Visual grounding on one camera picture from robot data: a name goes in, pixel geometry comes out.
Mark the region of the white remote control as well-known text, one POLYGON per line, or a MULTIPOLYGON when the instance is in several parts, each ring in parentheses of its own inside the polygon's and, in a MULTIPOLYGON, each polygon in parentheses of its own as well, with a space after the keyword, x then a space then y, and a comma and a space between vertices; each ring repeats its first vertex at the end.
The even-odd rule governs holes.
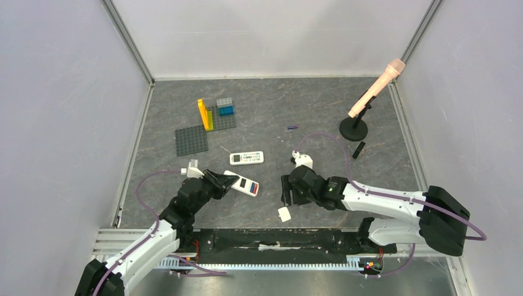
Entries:
POLYGON ((258 195, 258 192, 260 190, 260 185, 258 182, 255 182, 249 178, 246 178, 244 176, 241 176, 239 174, 236 174, 232 171, 229 171, 229 170, 225 170, 224 175, 238 175, 240 177, 240 180, 237 181, 233 186, 232 186, 232 189, 238 191, 238 192, 241 192, 243 194, 247 194, 251 197, 256 197, 258 195), (249 192, 249 187, 251 186, 252 183, 256 183, 259 185, 259 188, 258 188, 258 192, 256 194, 253 194, 251 192, 249 192))

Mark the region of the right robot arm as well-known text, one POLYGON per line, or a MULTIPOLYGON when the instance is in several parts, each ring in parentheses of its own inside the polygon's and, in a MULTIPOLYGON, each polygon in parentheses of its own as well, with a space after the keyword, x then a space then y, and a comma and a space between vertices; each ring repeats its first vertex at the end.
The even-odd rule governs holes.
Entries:
POLYGON ((365 252, 390 244, 426 244, 445 255, 463 254, 470 213, 442 187, 394 191, 340 176, 324 179, 304 165, 283 175, 281 182, 285 205, 314 203, 326 210, 376 214, 362 220, 356 235, 365 252))

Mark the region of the white battery cover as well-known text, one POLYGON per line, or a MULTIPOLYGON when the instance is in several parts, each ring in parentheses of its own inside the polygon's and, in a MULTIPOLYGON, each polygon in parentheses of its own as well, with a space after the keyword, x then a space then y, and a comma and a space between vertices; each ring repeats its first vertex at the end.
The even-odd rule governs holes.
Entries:
POLYGON ((281 207, 278 209, 278 217, 283 223, 292 219, 290 211, 287 207, 281 207))

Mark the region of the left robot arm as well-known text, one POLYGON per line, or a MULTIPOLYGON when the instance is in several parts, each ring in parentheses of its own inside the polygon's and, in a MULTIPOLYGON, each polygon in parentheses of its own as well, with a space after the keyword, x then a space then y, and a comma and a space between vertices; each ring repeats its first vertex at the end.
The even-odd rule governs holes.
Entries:
POLYGON ((104 262, 93 259, 86 265, 75 295, 129 295, 163 259, 193 246, 196 213, 212 199, 223 198, 239 179, 210 170, 186 178, 139 239, 104 262))

